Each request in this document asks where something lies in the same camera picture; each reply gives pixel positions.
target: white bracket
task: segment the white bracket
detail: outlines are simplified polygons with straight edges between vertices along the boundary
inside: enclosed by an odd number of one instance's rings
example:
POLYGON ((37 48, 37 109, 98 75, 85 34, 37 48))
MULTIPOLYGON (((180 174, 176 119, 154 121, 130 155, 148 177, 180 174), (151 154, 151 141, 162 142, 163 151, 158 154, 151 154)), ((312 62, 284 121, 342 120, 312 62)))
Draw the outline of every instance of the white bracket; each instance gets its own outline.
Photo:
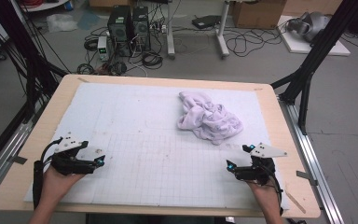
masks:
POLYGON ((57 148, 55 149, 55 153, 63 152, 75 147, 80 147, 83 142, 79 142, 76 140, 75 137, 72 136, 71 133, 68 133, 58 144, 57 148))
POLYGON ((274 157, 286 157, 287 156, 287 152, 276 148, 276 147, 272 147, 263 143, 260 143, 257 147, 255 147, 250 154, 252 156, 256 156, 259 158, 274 158, 274 157))

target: forearm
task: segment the forearm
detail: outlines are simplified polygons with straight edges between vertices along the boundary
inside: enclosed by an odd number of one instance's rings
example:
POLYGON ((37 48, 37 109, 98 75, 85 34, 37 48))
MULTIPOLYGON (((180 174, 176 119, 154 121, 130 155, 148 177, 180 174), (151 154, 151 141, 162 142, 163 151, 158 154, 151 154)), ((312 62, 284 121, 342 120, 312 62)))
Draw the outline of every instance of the forearm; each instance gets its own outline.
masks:
POLYGON ((55 207, 58 202, 41 201, 34 210, 34 214, 29 220, 29 224, 48 224, 51 216, 54 213, 55 207))
POLYGON ((279 212, 277 213, 275 210, 272 211, 264 211, 264 218, 266 219, 267 224, 283 224, 281 215, 279 212))

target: white device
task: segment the white device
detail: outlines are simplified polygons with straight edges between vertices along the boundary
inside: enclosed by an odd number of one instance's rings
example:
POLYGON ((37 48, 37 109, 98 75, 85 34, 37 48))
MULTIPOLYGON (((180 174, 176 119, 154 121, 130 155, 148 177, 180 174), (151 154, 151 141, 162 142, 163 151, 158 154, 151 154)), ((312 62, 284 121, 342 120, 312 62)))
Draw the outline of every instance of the white device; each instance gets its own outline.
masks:
POLYGON ((77 141, 77 139, 72 136, 71 133, 68 133, 58 144, 57 148, 55 149, 55 153, 63 152, 75 147, 79 147, 82 145, 83 142, 77 141))
POLYGON ((263 143, 260 143, 257 147, 254 147, 253 150, 250 152, 250 154, 252 156, 256 156, 260 158, 274 158, 274 157, 287 156, 287 152, 263 143))
POLYGON ((103 62, 107 62, 107 60, 109 59, 109 49, 107 46, 107 37, 98 37, 98 54, 100 55, 100 59, 103 62))

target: cardboard box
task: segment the cardboard box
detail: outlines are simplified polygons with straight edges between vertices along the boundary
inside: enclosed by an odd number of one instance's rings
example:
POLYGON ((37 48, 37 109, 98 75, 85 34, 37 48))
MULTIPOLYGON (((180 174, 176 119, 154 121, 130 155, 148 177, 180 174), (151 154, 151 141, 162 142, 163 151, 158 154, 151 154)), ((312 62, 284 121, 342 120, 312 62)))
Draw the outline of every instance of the cardboard box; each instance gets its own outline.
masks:
POLYGON ((283 9, 285 16, 301 16, 304 12, 319 11, 326 15, 334 15, 342 0, 287 0, 283 9))
POLYGON ((133 0, 89 0, 91 7, 133 6, 133 0))
POLYGON ((286 0, 262 0, 256 4, 236 3, 232 15, 238 28, 274 29, 286 0))

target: computer tower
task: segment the computer tower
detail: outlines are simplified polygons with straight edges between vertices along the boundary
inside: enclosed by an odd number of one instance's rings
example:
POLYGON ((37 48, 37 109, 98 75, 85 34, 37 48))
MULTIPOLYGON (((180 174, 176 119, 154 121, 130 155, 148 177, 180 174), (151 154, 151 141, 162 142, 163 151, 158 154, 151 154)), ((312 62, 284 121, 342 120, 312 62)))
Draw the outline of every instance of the computer tower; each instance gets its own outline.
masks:
POLYGON ((136 50, 150 50, 150 30, 147 7, 136 7, 132 12, 132 22, 134 27, 136 50))
POLYGON ((130 6, 113 6, 107 23, 112 43, 129 42, 133 39, 133 24, 130 6))
POLYGON ((132 56, 132 50, 135 48, 134 45, 131 45, 128 42, 117 42, 116 43, 116 55, 120 57, 130 57, 132 56))

